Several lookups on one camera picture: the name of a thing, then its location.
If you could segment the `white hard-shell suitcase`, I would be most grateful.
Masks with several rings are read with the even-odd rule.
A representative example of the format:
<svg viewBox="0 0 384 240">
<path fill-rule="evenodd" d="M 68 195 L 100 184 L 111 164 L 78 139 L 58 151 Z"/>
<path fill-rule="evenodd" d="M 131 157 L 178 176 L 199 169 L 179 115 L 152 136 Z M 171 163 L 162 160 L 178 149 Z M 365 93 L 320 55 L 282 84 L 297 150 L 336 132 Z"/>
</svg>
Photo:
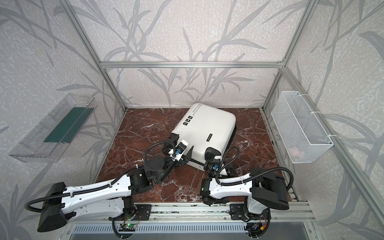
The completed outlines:
<svg viewBox="0 0 384 240">
<path fill-rule="evenodd" d="M 188 165 L 204 171 L 206 162 L 223 156 L 237 130 L 234 114 L 204 104 L 193 104 L 171 131 L 169 139 L 176 145 L 187 142 L 185 152 L 192 152 Z"/>
</svg>

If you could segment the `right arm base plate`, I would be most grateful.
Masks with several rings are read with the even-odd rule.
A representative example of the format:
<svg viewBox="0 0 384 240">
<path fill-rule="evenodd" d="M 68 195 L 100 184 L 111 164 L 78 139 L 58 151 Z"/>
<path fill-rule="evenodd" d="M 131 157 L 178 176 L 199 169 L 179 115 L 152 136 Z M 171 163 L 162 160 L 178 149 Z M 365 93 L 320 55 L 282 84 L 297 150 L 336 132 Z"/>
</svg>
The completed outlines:
<svg viewBox="0 0 384 240">
<path fill-rule="evenodd" d="M 231 220 L 249 221 L 269 221 L 271 219 L 270 209 L 264 209 L 261 214 L 249 213 L 245 204 L 230 204 Z"/>
</svg>

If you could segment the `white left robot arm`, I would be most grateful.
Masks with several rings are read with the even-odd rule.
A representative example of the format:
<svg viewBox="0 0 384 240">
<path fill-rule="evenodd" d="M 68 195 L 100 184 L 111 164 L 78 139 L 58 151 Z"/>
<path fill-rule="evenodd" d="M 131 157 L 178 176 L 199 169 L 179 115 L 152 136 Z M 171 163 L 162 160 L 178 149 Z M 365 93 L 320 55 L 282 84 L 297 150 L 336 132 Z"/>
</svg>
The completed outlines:
<svg viewBox="0 0 384 240">
<path fill-rule="evenodd" d="M 63 182 L 51 186 L 43 198 L 27 202 L 27 211 L 40 214 L 38 232 L 50 232 L 87 217 L 128 220 L 138 211 L 133 196 L 161 184 L 175 167 L 192 159 L 193 146 L 182 140 L 160 141 L 148 147 L 143 165 L 125 170 L 113 180 L 68 187 Z"/>
</svg>

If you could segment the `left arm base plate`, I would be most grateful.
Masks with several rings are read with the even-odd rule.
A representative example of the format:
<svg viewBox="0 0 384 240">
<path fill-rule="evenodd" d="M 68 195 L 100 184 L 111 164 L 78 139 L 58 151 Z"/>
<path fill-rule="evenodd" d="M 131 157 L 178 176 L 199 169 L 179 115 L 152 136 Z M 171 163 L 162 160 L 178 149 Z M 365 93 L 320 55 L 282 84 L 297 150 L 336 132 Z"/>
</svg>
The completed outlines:
<svg viewBox="0 0 384 240">
<path fill-rule="evenodd" d="M 134 213 L 129 215 L 127 221 L 148 221 L 150 219 L 152 205 L 139 204 L 136 205 Z"/>
</svg>

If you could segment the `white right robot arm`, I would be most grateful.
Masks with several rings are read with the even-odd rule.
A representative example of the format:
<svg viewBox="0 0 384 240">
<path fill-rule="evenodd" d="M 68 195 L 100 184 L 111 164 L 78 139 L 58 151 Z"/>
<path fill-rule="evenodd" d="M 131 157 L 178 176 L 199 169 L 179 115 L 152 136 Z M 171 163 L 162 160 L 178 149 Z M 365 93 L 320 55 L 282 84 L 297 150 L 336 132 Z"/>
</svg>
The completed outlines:
<svg viewBox="0 0 384 240">
<path fill-rule="evenodd" d="M 223 156 L 208 154 L 204 170 L 211 174 L 202 181 L 200 197 L 204 204 L 226 204 L 229 197 L 244 197 L 245 212 L 261 215 L 266 209 L 288 210 L 288 190 L 294 183 L 294 174 L 285 167 L 268 170 L 254 168 L 248 174 L 231 177 L 222 172 L 239 157 L 238 147 L 228 148 Z"/>
</svg>

